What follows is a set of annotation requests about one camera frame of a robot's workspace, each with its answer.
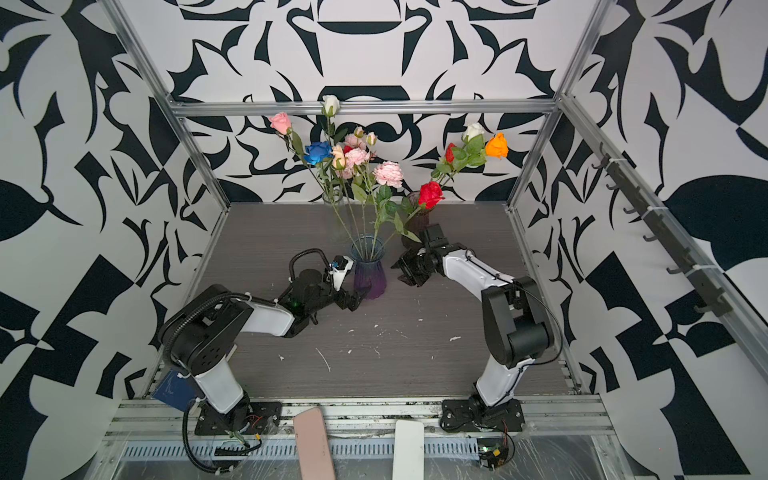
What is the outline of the dark red glass vase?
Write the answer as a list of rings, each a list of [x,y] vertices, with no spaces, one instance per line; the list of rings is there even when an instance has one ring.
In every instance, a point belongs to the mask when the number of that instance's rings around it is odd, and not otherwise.
[[[400,213],[405,220],[405,229],[416,237],[430,222],[430,214],[433,207],[420,204],[420,191],[409,193],[400,204]]]

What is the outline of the blue purple glass vase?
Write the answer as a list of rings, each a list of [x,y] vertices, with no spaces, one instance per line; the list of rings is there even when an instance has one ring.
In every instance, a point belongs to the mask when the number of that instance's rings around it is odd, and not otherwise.
[[[387,288],[382,265],[385,248],[373,234],[361,235],[351,242],[350,256],[355,262],[354,290],[364,293],[366,300],[381,297]]]

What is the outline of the white rose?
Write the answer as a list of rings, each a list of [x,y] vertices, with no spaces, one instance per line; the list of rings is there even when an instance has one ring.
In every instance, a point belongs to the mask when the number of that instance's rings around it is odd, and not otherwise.
[[[453,179],[448,183],[453,182],[455,177],[462,170],[466,168],[478,168],[484,165],[486,163],[485,146],[485,129],[482,125],[473,123],[468,126],[461,136],[460,144],[455,145],[453,149],[456,173],[453,176]]]
[[[324,134],[333,147],[338,144],[347,134],[346,129],[338,130],[335,117],[340,111],[340,101],[335,95],[326,95],[322,99],[322,114],[325,118]]]

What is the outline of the cream peach rose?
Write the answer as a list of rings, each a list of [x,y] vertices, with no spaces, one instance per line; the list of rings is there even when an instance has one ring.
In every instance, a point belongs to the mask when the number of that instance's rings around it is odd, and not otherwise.
[[[358,225],[357,216],[356,216],[355,207],[354,207],[355,203],[357,203],[358,205],[360,204],[354,199],[352,195],[352,188],[349,185],[349,182],[346,181],[341,175],[341,171],[344,169],[344,154],[342,153],[342,148],[344,146],[345,145],[342,145],[342,144],[336,144],[332,148],[331,166],[337,178],[338,186],[343,189],[343,192],[345,194],[342,211],[346,214],[345,221],[346,221],[347,234],[349,236],[350,241],[352,242],[353,240],[361,236],[360,227]],[[368,151],[368,161],[365,167],[364,181],[366,176],[366,168],[370,160],[370,151],[369,149],[367,149],[367,151]]]

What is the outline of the pink spray roses stem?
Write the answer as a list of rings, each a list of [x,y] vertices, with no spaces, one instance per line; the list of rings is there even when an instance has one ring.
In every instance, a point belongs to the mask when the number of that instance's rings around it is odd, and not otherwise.
[[[352,133],[344,137],[344,145],[351,149],[367,150],[367,133],[361,126],[357,126]]]

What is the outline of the orange rose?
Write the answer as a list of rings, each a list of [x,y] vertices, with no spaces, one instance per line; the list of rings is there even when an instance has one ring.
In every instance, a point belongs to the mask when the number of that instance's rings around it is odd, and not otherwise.
[[[498,133],[495,136],[493,136],[490,140],[486,140],[485,152],[486,152],[486,163],[489,158],[506,157],[509,153],[509,147],[504,134]]]

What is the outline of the pink carnation stem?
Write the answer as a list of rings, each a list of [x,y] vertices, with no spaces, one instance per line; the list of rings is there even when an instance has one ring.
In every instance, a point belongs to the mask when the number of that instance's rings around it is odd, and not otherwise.
[[[392,224],[386,220],[384,204],[388,200],[395,201],[395,194],[403,186],[404,175],[400,165],[396,162],[375,162],[376,154],[373,147],[377,137],[373,132],[366,133],[370,160],[366,168],[364,190],[359,190],[356,194],[366,193],[368,196],[365,207],[366,218],[363,219],[361,215],[363,234],[373,234],[375,238],[381,240],[380,230],[382,227],[385,224]]]

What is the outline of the clear glass vase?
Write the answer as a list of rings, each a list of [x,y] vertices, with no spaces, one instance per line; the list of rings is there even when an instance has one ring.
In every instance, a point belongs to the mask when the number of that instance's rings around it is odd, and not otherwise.
[[[322,201],[325,205],[338,208],[344,203],[345,194],[338,185],[332,185],[322,194]]]

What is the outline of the pink rose single stem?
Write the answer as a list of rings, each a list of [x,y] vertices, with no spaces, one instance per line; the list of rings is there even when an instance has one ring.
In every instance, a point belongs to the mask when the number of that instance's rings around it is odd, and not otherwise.
[[[288,152],[310,172],[324,194],[328,193],[326,182],[317,174],[316,161],[310,159],[309,148],[305,147],[300,136],[294,131],[292,121],[285,112],[279,112],[268,118],[270,127],[283,141]]]

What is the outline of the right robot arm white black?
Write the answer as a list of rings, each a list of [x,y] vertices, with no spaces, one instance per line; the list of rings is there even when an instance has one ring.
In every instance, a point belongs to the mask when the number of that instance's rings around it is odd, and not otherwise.
[[[526,370],[546,361],[556,343],[551,312],[530,277],[513,277],[481,261],[461,243],[452,243],[438,224],[427,226],[392,268],[406,285],[421,287],[434,275],[462,286],[481,303],[489,360],[475,382],[483,408],[513,399]]]

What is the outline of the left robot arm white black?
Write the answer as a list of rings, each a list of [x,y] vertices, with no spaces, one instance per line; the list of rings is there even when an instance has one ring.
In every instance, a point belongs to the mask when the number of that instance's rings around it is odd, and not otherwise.
[[[232,372],[228,357],[237,337],[293,338],[329,306],[356,310],[367,293],[343,287],[354,267],[349,256],[328,258],[321,249],[306,249],[290,259],[288,286],[276,298],[214,284],[161,327],[164,364],[192,383],[193,395],[181,409],[181,436],[196,469],[212,475],[234,471],[262,448],[262,433],[279,423],[281,403],[252,401]]]

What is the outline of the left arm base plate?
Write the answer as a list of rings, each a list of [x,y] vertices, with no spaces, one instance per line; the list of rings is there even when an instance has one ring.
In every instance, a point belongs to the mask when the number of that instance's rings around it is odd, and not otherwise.
[[[229,413],[220,413],[203,402],[195,425],[197,436],[266,434],[280,424],[283,404],[279,401],[238,403]]]

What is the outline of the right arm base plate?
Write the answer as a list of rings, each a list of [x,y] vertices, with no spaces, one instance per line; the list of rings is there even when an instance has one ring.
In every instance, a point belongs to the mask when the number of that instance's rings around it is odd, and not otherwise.
[[[525,423],[521,403],[515,399],[493,407],[485,405],[477,395],[466,400],[446,399],[441,403],[439,426],[448,433],[522,432]]]

